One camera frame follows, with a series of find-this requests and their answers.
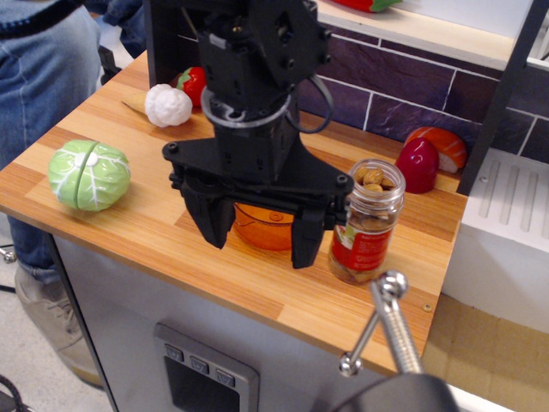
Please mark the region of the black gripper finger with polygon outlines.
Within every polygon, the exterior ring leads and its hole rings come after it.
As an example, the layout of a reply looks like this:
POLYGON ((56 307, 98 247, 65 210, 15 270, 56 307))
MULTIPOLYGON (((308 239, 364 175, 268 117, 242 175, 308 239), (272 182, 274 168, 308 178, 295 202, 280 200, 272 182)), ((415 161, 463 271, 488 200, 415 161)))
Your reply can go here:
POLYGON ((222 249, 235 220, 233 201, 217 185, 185 181, 180 189, 190 216, 202 237, 222 249))
POLYGON ((292 225, 292 262, 294 269, 314 264, 324 234, 324 210, 304 209, 294 216, 292 225))

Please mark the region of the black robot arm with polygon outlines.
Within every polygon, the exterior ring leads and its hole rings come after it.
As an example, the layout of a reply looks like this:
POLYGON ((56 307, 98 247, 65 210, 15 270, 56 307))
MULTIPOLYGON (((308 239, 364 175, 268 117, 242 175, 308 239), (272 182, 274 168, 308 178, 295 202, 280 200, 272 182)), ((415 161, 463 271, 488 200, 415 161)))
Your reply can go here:
POLYGON ((149 82, 190 66, 206 74, 202 112, 211 138, 162 151, 170 180, 203 238, 222 248, 238 203, 293 216, 292 261, 311 266, 326 231, 347 218, 353 181, 301 141, 298 87, 327 89, 317 69, 330 31, 312 1, 147 1, 149 82))

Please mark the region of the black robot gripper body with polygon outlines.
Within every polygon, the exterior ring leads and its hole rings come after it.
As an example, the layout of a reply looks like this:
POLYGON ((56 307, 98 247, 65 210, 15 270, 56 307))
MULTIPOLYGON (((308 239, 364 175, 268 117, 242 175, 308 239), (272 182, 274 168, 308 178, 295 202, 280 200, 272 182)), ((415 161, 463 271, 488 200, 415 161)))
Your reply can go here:
POLYGON ((171 142, 162 150, 172 164, 174 189, 180 191, 185 181, 200 181, 219 186, 233 205, 293 216, 304 209, 323 209, 324 227, 346 221, 351 179, 304 146, 293 100, 270 112, 252 112, 218 99, 203 102, 202 109, 214 136, 171 142))

